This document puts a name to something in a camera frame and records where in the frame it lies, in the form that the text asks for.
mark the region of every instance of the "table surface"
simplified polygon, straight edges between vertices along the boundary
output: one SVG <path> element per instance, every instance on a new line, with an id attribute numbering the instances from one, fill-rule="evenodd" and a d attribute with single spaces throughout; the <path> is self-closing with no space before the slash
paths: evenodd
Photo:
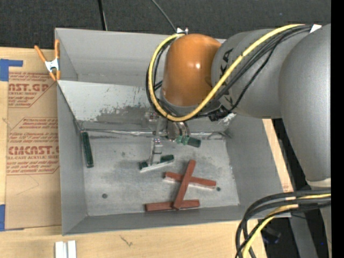
<path id="1" fill-rule="evenodd" d="M 29 49 L 0 48 L 1 59 Z M 0 205 L 5 201 L 8 82 L 0 81 Z M 284 191 L 292 191 L 283 155 L 271 120 L 263 120 L 276 169 Z M 253 227 L 256 220 L 249 222 Z M 151 228 L 97 234 L 62 236 L 61 226 L 0 232 L 1 257 L 54 257 L 54 243 L 76 240 L 77 257 L 234 257 L 238 222 Z M 261 237 L 253 243 L 256 256 L 266 257 Z"/>

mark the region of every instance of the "red wooden block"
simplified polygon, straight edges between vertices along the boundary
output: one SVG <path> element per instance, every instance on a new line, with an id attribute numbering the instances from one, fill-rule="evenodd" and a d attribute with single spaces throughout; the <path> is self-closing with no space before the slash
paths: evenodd
<path id="1" fill-rule="evenodd" d="M 195 166 L 196 166 L 196 161 L 195 160 L 190 160 L 189 164 L 188 164 L 188 167 L 187 167 L 187 170 L 186 170 L 186 172 L 184 174 L 181 187 L 179 188 L 177 197 L 176 197 L 176 199 L 175 199 L 175 201 L 173 203 L 173 207 L 175 209 L 180 209 L 181 206 L 182 206 L 182 202 L 183 202 L 185 193 L 186 193 L 186 191 L 188 189 L 188 185 L 189 185 L 190 179 L 192 177 L 192 173 L 194 172 Z"/>
<path id="2" fill-rule="evenodd" d="M 174 172 L 166 172 L 165 173 L 165 179 L 181 182 L 183 180 L 184 175 L 174 173 Z M 208 188 L 215 188 L 216 187 L 216 181 L 213 180 L 207 180 L 205 178 L 198 178 L 198 177 L 191 177 L 190 184 L 198 185 L 202 187 L 208 187 Z"/>
<path id="3" fill-rule="evenodd" d="M 146 204 L 146 211 L 162 211 L 162 210 L 172 210 L 173 202 L 162 202 L 162 203 L 150 203 Z M 182 202 L 182 209 L 190 209 L 193 207 L 199 207 L 199 200 L 184 200 Z"/>

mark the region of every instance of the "black wire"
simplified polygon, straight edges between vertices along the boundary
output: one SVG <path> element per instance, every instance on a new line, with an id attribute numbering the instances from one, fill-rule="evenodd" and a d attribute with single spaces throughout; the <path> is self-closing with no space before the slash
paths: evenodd
<path id="1" fill-rule="evenodd" d="M 237 250 L 237 253 L 235 255 L 236 257 L 242 257 L 241 251 L 244 248 L 244 246 L 247 244 L 247 242 L 252 238 L 252 236 L 254 235 L 254 233 L 258 230 L 258 228 L 264 223 L 265 220 L 267 220 L 268 218 L 272 217 L 272 216 L 277 216 L 277 215 L 281 215 L 281 214 L 285 214 L 287 212 L 291 212 L 291 211 L 310 211 L 310 210 L 314 210 L 314 209 L 320 209 L 323 207 L 327 207 L 331 205 L 331 201 L 327 202 L 325 204 L 319 204 L 319 205 L 315 205 L 315 206 L 306 206 L 306 207 L 298 207 L 298 208 L 294 208 L 294 209 L 287 209 L 284 211 L 280 211 L 280 212 L 276 212 L 273 213 L 269 216 L 266 216 L 259 224 L 257 224 L 254 229 L 251 231 L 251 233 L 249 234 L 249 236 L 245 239 L 245 241 L 241 244 L 241 246 L 239 247 L 239 249 Z"/>
<path id="2" fill-rule="evenodd" d="M 252 55 L 252 57 L 242 66 L 242 68 L 232 77 L 229 83 L 216 95 L 214 100 L 218 101 L 223 95 L 225 95 L 228 90 L 234 85 L 234 83 L 253 65 L 255 64 L 262 56 L 264 56 L 268 51 L 275 49 L 278 44 L 282 41 L 286 41 L 289 38 L 310 30 L 310 26 L 299 26 L 290 28 L 275 37 L 271 38 L 257 49 L 257 51 Z"/>
<path id="3" fill-rule="evenodd" d="M 253 216 L 253 215 L 256 215 L 262 211 L 265 211 L 265 210 L 268 210 L 268 209 L 273 209 L 273 208 L 276 208 L 276 207 L 280 207 L 280 206 L 283 206 L 283 205 L 292 205 L 292 204 L 314 204 L 314 203 L 320 203 L 320 202 L 327 202 L 331 200 L 330 197 L 323 197 L 323 198 L 312 198 L 312 199 L 293 199 L 293 200 L 282 200 L 282 201 L 279 201 L 279 202 L 273 202 L 273 203 L 269 203 L 269 204 L 266 204 L 266 205 L 262 205 L 262 206 L 259 206 L 253 210 L 251 210 L 249 212 L 249 214 L 245 214 L 243 220 L 240 222 L 239 224 L 239 227 L 236 231 L 236 234 L 235 234 L 235 244 L 236 244 L 236 247 L 238 248 L 238 246 L 240 245 L 240 235 L 241 235 L 241 231 L 243 231 L 243 235 L 244 235 L 244 238 L 246 239 L 248 237 L 248 227 L 247 227 L 247 223 L 248 223 L 248 220 Z M 254 253 L 253 253 L 253 250 L 252 248 L 250 248 L 251 251 L 250 252 L 250 255 L 252 258 L 255 257 Z"/>
<path id="4" fill-rule="evenodd" d="M 251 217 L 251 215 L 253 215 L 252 213 L 259 213 L 260 211 L 257 210 L 259 209 L 259 206 L 266 203 L 266 202 L 271 202 L 272 200 L 277 200 L 277 199 L 281 199 L 281 198 L 287 198 L 287 197 L 303 197 L 303 196 L 309 196 L 309 195 L 322 195 L 322 194 L 330 194 L 331 190 L 330 189 L 322 189 L 322 190 L 300 190 L 300 191 L 295 191 L 295 192 L 284 192 L 284 193 L 277 193 L 274 195 L 270 195 L 264 198 L 261 198 L 257 201 L 255 201 L 252 205 L 250 205 L 250 207 L 246 210 L 243 219 L 241 221 L 241 223 L 238 226 L 238 229 L 236 231 L 236 235 L 235 235 L 235 243 L 236 246 L 238 248 L 238 245 L 240 245 L 240 234 L 241 231 L 244 230 L 244 236 L 245 236 L 245 229 L 247 230 L 247 226 L 245 225 L 247 223 L 247 220 Z M 265 206 L 265 208 L 261 209 L 261 211 L 269 209 L 269 208 L 274 208 L 276 207 L 276 202 L 275 203 L 271 203 Z M 255 257 L 253 251 L 251 251 L 252 249 L 250 248 L 250 255 L 252 257 Z"/>
<path id="5" fill-rule="evenodd" d="M 101 14 L 103 31 L 107 31 L 108 30 L 108 26 L 107 26 L 106 20 L 105 20 L 105 13 L 104 13 L 104 10 L 103 10 L 103 3 L 102 3 L 102 0 L 97 0 L 97 1 L 98 1 L 99 13 Z"/>
<path id="6" fill-rule="evenodd" d="M 168 23 L 171 25 L 171 27 L 173 28 L 174 32 L 177 32 L 177 28 L 175 27 L 175 25 L 173 25 L 172 21 L 168 18 L 167 14 L 163 11 L 163 9 L 158 5 L 158 3 L 155 0 L 151 0 L 153 2 L 153 4 L 160 10 L 160 12 L 164 15 L 164 17 L 166 18 L 166 20 L 168 21 Z"/>
<path id="7" fill-rule="evenodd" d="M 154 86 L 154 91 L 157 91 L 162 86 L 162 80 L 159 81 L 155 86 Z"/>

